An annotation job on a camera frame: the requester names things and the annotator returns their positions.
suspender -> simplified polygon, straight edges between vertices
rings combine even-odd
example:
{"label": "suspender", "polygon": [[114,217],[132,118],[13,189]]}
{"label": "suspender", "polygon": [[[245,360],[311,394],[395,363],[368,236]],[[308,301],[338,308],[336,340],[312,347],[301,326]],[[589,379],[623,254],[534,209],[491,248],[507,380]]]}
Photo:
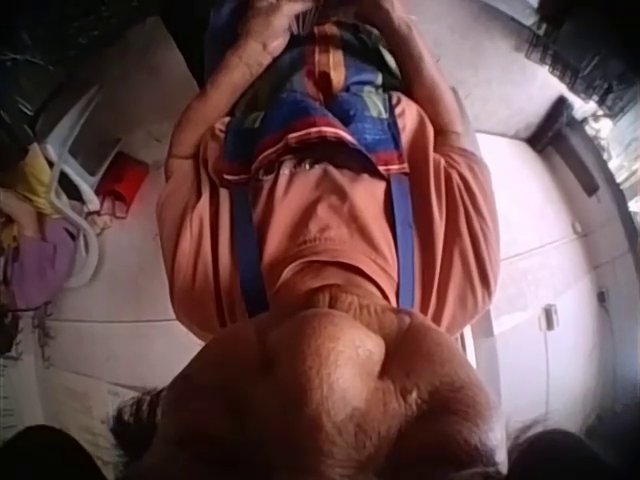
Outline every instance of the suspender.
{"label": "suspender", "polygon": [[242,298],[249,318],[257,317],[269,310],[269,300],[262,277],[262,256],[253,223],[249,185],[231,188],[231,225]]}
{"label": "suspender", "polygon": [[[394,174],[390,176],[389,183],[398,257],[398,306],[412,309],[415,300],[415,257],[409,178],[404,174]],[[260,245],[253,222],[248,185],[231,189],[231,208],[232,241],[240,290],[249,318],[254,318],[269,310],[269,301],[262,276]]]}

wire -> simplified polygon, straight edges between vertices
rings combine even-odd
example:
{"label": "wire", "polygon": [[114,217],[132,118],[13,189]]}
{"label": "wire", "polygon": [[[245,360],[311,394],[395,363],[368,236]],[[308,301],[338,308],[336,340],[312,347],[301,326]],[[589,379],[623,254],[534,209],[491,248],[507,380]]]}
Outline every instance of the wire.
{"label": "wire", "polygon": [[546,370],[545,386],[546,393],[544,399],[544,416],[545,419],[549,418],[549,412],[551,411],[551,358],[549,353],[549,332],[546,330],[542,332],[544,339],[544,363]]}
{"label": "wire", "polygon": [[602,309],[602,311],[604,312],[604,314],[607,316],[607,324],[609,327],[609,333],[611,335],[611,350],[612,350],[612,355],[613,355],[613,362],[612,362],[612,367],[613,367],[613,404],[617,405],[618,403],[618,399],[617,399],[617,386],[618,386],[618,348],[616,346],[616,336],[613,330],[613,318],[611,317],[611,312],[609,312],[609,307],[607,307],[606,303],[600,303],[598,302],[598,305],[600,306],[600,308]]}

white tile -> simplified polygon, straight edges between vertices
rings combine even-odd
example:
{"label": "white tile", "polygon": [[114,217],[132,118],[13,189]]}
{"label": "white tile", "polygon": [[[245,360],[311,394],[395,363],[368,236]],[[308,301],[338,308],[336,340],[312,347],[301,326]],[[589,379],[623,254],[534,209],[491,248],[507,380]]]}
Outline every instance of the white tile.
{"label": "white tile", "polygon": [[618,218],[589,233],[584,242],[591,264],[596,269],[629,253],[629,243]]}
{"label": "white tile", "polygon": [[136,392],[57,368],[46,370],[42,381],[46,423],[72,435],[114,478],[118,454],[109,433],[109,419],[121,401]]}
{"label": "white tile", "polygon": [[494,330],[501,332],[536,317],[546,304],[574,288],[591,270],[579,238],[503,261],[491,307]]}
{"label": "white tile", "polygon": [[[570,205],[575,220],[581,224],[585,234],[595,232],[611,221],[619,221],[615,203],[603,189],[595,196],[587,197],[573,173],[555,151],[546,150],[543,158],[560,186],[566,202]],[[599,172],[594,170],[593,174],[599,183],[603,184]]]}
{"label": "white tile", "polygon": [[510,429],[545,412],[546,364],[542,333],[533,319],[496,337],[502,409]]}
{"label": "white tile", "polygon": [[595,275],[585,277],[553,302],[558,329],[547,333],[550,363],[550,419],[554,426],[580,431],[592,419],[606,385],[606,324],[596,299]]}
{"label": "white tile", "polygon": [[53,307],[56,318],[123,322],[175,318],[155,215],[163,185],[162,172],[151,172],[129,217],[115,220],[100,237],[94,278],[84,287],[63,292]]}
{"label": "white tile", "polygon": [[178,322],[50,322],[53,366],[106,382],[157,388],[169,383],[201,347]]}
{"label": "white tile", "polygon": [[503,259],[575,236],[561,188],[529,145],[482,134],[478,141],[491,171]]}

white wall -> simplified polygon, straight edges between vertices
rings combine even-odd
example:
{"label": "white wall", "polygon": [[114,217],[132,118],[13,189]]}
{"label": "white wall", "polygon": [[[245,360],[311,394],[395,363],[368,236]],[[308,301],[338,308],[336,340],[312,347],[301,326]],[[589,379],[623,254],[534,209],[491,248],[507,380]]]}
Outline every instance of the white wall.
{"label": "white wall", "polygon": [[628,402],[637,397],[639,378],[640,286],[632,258],[635,252],[629,248],[613,197],[604,187],[600,171],[592,168],[601,190],[588,198],[553,150],[547,150],[544,157],[582,227],[597,288],[608,292],[608,307],[599,311],[602,321],[608,325],[607,338],[612,339],[609,354],[615,356],[617,367],[613,379],[615,385],[611,382],[610,400]]}
{"label": "white wall", "polygon": [[[604,396],[606,324],[578,213],[549,164],[528,145],[480,135],[494,182],[502,265],[490,315],[474,327],[478,370],[516,428],[544,418],[579,430]],[[557,306],[559,328],[540,315]]]}

